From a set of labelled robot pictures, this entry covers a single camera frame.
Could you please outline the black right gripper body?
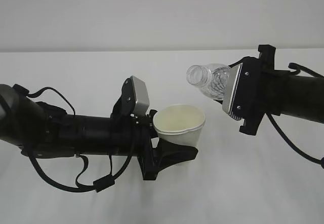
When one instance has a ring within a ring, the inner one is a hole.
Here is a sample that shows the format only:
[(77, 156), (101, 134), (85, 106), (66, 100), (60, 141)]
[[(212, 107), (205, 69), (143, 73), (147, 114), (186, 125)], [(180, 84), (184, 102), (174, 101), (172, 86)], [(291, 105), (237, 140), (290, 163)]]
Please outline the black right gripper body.
[(257, 134), (266, 113), (280, 114), (280, 80), (289, 74), (274, 69), (276, 47), (259, 45), (258, 52), (258, 57), (246, 56), (229, 66), (232, 69), (242, 63), (233, 112), (242, 118), (239, 132), (246, 135)]

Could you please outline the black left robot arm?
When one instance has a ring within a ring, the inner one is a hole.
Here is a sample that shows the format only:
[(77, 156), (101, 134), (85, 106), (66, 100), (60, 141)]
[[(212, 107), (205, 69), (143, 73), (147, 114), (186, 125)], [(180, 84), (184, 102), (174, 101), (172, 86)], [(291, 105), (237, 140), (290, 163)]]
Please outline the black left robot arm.
[(195, 159), (198, 150), (188, 143), (172, 143), (157, 137), (153, 127), (155, 110), (149, 110), (145, 84), (127, 79), (111, 116), (68, 114), (64, 109), (33, 99), (19, 86), (1, 85), (1, 140), (21, 149), (41, 178), (46, 178), (38, 159), (87, 155), (137, 157), (144, 180), (155, 180), (167, 167)]

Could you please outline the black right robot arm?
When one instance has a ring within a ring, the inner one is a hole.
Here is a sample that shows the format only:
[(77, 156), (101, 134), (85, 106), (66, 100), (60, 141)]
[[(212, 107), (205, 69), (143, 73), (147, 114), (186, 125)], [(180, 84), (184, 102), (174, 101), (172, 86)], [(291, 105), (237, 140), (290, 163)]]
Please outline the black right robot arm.
[(257, 134), (265, 114), (281, 114), (323, 123), (323, 76), (290, 63), (274, 68), (276, 48), (259, 45), (259, 57), (244, 57), (230, 66), (222, 109), (243, 120), (241, 133)]

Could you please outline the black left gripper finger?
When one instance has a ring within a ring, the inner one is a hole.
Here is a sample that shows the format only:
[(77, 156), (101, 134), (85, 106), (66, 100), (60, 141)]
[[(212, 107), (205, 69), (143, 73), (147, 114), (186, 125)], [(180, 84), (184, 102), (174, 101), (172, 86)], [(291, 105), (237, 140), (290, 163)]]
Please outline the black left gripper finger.
[(176, 164), (192, 161), (196, 158), (198, 149), (193, 146), (171, 143), (162, 138), (153, 149), (154, 165), (157, 173)]

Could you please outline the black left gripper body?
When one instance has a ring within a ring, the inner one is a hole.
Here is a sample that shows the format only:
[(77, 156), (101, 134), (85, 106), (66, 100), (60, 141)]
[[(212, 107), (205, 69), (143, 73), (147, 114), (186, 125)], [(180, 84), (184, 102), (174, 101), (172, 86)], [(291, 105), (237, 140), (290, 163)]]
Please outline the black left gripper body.
[(121, 137), (117, 140), (117, 152), (125, 153), (127, 158), (120, 170), (113, 175), (113, 179), (118, 179), (128, 167), (131, 158), (136, 157), (143, 180), (156, 180), (158, 166), (151, 142), (153, 138), (157, 138), (157, 132), (153, 128), (153, 116), (156, 113), (157, 110), (151, 109), (144, 116), (129, 115), (115, 119), (113, 129)]

